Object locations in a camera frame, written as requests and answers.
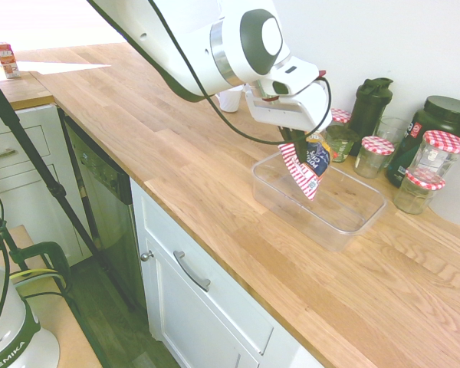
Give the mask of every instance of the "floor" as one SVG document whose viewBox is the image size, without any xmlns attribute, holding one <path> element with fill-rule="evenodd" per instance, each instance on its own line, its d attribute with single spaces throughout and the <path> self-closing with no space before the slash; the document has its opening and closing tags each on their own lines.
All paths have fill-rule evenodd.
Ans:
<svg viewBox="0 0 460 368">
<path fill-rule="evenodd" d="M 111 368 L 179 368 L 165 346 L 151 337 L 145 312 L 127 310 L 92 258 L 76 264 L 71 271 L 70 296 Z"/>
</svg>

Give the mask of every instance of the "white cabinet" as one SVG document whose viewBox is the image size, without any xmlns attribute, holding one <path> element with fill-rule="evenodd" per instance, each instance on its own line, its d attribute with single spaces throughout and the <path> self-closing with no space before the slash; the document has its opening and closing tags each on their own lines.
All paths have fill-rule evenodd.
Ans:
<svg viewBox="0 0 460 368">
<path fill-rule="evenodd" d="M 158 310 L 152 312 L 159 315 L 153 319 L 159 324 L 161 340 L 179 364 L 213 368 L 218 362 L 219 368 L 257 368 L 258 362 L 205 305 L 180 267 L 157 243 L 148 246 L 154 257 L 142 267 L 156 281 L 150 288 L 150 297 L 158 304 Z"/>
<path fill-rule="evenodd" d="M 88 228 L 56 106 L 19 110 L 17 115 L 55 179 L 66 189 L 74 211 Z M 0 197 L 9 228 L 24 225 L 34 243 L 57 242 L 70 265 L 90 255 L 63 209 L 1 119 Z"/>
<path fill-rule="evenodd" d="M 131 187 L 150 332 L 181 367 L 322 367 L 133 180 Z"/>
</svg>

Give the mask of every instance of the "stainless steel dishwasher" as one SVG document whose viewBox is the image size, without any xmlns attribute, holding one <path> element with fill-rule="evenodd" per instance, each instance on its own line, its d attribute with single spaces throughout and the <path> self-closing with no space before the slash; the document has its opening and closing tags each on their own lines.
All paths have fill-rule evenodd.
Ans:
<svg viewBox="0 0 460 368">
<path fill-rule="evenodd" d="M 94 243 L 128 297 L 128 307 L 135 304 L 146 309 L 130 177 L 70 117 L 65 116 L 64 122 L 80 194 L 84 199 L 87 196 L 84 207 Z"/>
</svg>

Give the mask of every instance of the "cabinet handle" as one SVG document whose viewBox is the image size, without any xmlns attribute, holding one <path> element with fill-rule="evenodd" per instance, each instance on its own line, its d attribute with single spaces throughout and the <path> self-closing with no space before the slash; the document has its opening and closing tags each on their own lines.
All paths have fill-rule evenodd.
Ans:
<svg viewBox="0 0 460 368">
<path fill-rule="evenodd" d="M 0 153 L 0 159 L 2 157 L 7 157 L 7 156 L 10 156 L 10 155 L 13 155 L 14 153 L 17 153 L 17 151 L 15 149 L 7 148 L 5 151 Z"/>
<path fill-rule="evenodd" d="M 150 257 L 155 257 L 152 253 L 152 251 L 148 251 L 148 253 L 143 253 L 141 256 L 140 256 L 140 259 L 143 261 L 143 262 L 146 262 L 150 259 Z"/>
<path fill-rule="evenodd" d="M 200 278 L 194 271 L 186 264 L 186 261 L 183 260 L 185 254 L 183 251 L 174 251 L 174 257 L 176 257 L 177 263 L 181 266 L 182 270 L 189 276 L 191 280 L 195 282 L 201 289 L 208 292 L 209 285 L 211 281 L 207 278 Z"/>
</svg>

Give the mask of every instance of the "drawer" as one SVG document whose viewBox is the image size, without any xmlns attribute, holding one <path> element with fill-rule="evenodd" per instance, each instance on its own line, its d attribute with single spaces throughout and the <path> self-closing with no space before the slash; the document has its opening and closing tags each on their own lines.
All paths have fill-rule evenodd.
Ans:
<svg viewBox="0 0 460 368">
<path fill-rule="evenodd" d="M 211 309 L 222 315 L 227 328 L 243 337 L 239 338 L 242 343 L 264 355 L 274 329 L 269 319 L 272 317 L 146 193 L 141 202 L 147 238 L 153 238 L 174 261 L 181 262 L 174 252 L 183 252 L 179 273 Z M 209 290 L 196 286 L 182 267 L 185 272 L 210 280 Z"/>
<path fill-rule="evenodd" d="M 26 128 L 25 132 L 31 138 L 31 141 L 35 145 L 39 154 L 45 157 L 50 154 L 48 145 L 46 144 L 46 138 L 41 126 L 33 126 Z M 12 132 L 0 134 L 0 169 L 15 165 L 18 163 L 24 163 L 29 161 L 28 156 L 25 154 L 21 145 L 15 139 Z"/>
<path fill-rule="evenodd" d="M 58 122 L 58 112 L 55 105 L 44 105 L 15 111 L 21 121 L 23 128 L 36 127 L 38 125 L 55 124 Z M 0 119 L 0 134 L 10 132 L 10 128 L 6 126 Z"/>
</svg>

